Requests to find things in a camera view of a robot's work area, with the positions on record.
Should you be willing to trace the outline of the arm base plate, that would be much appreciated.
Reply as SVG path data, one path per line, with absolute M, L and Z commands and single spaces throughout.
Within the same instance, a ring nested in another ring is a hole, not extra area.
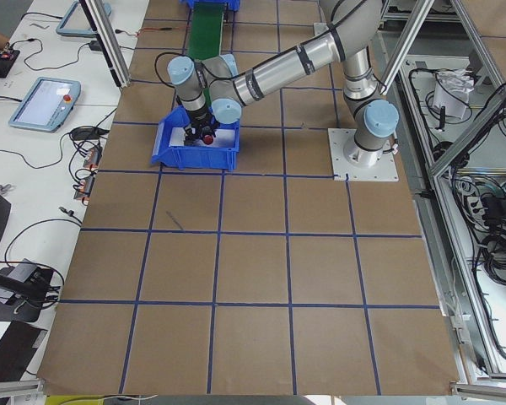
M 329 147 L 335 181 L 397 182 L 399 176 L 395 157 L 386 153 L 390 142 L 385 139 L 377 151 L 366 151 L 355 143 L 353 128 L 329 128 Z

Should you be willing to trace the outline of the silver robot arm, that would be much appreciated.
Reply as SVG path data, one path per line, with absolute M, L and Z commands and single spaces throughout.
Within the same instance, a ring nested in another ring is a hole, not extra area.
M 185 143 L 213 142 L 216 129 L 233 124 L 242 110 L 267 95 L 310 76 L 333 62 L 343 65 L 344 100 L 357 124 L 353 148 L 378 153 L 395 131 L 397 109 L 382 100 L 368 59 L 367 47 L 380 25 L 383 2 L 321 1 L 326 31 L 238 73 L 234 57 L 205 60 L 173 58 L 170 81 L 189 118 Z

